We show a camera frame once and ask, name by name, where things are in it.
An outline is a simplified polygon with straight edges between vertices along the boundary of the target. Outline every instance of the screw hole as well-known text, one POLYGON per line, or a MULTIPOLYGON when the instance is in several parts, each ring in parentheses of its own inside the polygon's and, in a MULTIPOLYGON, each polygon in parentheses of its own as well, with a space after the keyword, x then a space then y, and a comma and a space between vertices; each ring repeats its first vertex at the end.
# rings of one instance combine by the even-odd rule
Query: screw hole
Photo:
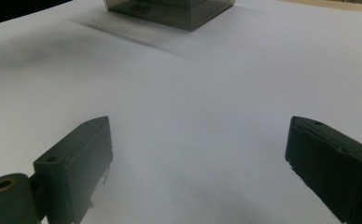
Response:
POLYGON ((0 192, 12 188, 15 185, 16 179, 7 178, 0 180, 0 192))
POLYGON ((55 162, 57 160, 57 157, 49 157, 47 159, 48 162, 55 162))
POLYGON ((12 184, 12 181, 10 180, 4 180, 0 182, 0 189, 8 187, 10 184, 12 184))

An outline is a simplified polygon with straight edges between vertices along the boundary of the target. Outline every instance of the white table surface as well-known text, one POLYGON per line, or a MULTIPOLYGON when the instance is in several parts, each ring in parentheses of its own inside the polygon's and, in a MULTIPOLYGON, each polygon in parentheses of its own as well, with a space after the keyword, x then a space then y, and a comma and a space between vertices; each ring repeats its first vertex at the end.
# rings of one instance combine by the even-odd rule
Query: white table surface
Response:
POLYGON ((0 23, 0 176, 103 115, 83 223, 340 223, 284 154, 294 115, 362 143, 362 12, 239 0, 189 33, 77 0, 0 23))

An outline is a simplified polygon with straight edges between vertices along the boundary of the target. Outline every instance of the white background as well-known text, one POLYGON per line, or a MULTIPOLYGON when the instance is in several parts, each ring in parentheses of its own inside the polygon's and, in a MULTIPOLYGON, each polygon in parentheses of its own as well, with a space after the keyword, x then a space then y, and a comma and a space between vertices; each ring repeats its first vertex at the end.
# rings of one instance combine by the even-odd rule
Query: white background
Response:
POLYGON ((190 33, 77 0, 0 23, 0 176, 104 115, 83 223, 340 223, 284 154, 294 115, 362 143, 362 12, 239 0, 190 33))

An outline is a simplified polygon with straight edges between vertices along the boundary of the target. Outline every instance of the clear plastic container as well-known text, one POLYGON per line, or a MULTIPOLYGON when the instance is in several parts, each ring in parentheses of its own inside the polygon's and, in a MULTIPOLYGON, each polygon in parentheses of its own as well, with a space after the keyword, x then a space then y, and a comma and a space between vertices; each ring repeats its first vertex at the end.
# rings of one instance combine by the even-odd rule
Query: clear plastic container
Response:
POLYGON ((184 30, 195 30, 234 0, 104 0, 109 11, 184 30))

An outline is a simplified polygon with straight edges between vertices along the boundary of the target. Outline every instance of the transparent plastic box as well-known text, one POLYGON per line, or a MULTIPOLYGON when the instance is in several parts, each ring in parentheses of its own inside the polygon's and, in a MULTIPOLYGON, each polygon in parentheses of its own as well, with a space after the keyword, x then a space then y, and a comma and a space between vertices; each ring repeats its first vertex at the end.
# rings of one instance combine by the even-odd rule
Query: transparent plastic box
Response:
POLYGON ((195 30, 231 7, 234 0, 104 0, 109 11, 195 30))

